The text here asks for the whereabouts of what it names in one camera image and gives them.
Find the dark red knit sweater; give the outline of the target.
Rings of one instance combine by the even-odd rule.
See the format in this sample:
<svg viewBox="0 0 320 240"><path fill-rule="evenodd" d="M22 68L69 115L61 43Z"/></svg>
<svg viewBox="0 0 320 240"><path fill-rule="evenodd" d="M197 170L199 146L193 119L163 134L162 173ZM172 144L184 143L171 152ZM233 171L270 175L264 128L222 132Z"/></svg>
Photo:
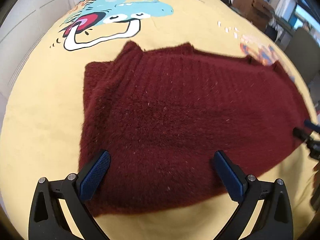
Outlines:
<svg viewBox="0 0 320 240"><path fill-rule="evenodd" d="M95 217L184 207L223 193L210 166L223 150L259 176L298 146L309 112L282 65L191 44L143 51L127 42L84 73L79 166L99 150L111 167L86 205Z"/></svg>

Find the grey office chair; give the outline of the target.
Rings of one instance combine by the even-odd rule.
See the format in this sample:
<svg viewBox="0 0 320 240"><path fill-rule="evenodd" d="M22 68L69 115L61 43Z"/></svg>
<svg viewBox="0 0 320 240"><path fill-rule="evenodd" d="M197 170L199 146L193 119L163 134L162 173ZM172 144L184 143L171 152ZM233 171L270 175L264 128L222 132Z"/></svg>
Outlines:
<svg viewBox="0 0 320 240"><path fill-rule="evenodd" d="M319 44L304 28L299 27L284 53L308 85L319 71Z"/></svg>

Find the yellow dinosaur bedspread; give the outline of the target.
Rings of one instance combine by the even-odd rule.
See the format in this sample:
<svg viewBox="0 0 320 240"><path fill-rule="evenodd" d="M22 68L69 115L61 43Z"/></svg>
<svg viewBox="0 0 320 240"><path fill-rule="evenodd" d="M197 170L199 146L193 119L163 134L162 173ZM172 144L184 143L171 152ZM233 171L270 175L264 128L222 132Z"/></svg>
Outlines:
<svg viewBox="0 0 320 240"><path fill-rule="evenodd" d="M37 180L62 179L81 168L86 65L113 61L127 42L143 51L188 43L206 53L250 56L265 66L279 62L302 95L309 119L316 120L309 90L292 62L220 0L80 0L31 52L4 116L1 193L12 223L23 236L28 234ZM315 164L299 142L283 161L257 176L285 182L295 238L314 215L310 198ZM111 239L212 239L235 208L224 188L223 193L189 206L94 217Z"/></svg>

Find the wooden drawer cabinet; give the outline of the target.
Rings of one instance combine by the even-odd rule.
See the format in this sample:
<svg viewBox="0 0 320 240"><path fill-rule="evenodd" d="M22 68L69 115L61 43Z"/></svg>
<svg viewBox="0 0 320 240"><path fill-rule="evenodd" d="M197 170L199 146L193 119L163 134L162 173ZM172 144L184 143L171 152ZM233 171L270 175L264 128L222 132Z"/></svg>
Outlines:
<svg viewBox="0 0 320 240"><path fill-rule="evenodd" d="M262 32L266 30L274 14L274 9L265 0L233 0L232 6Z"/></svg>

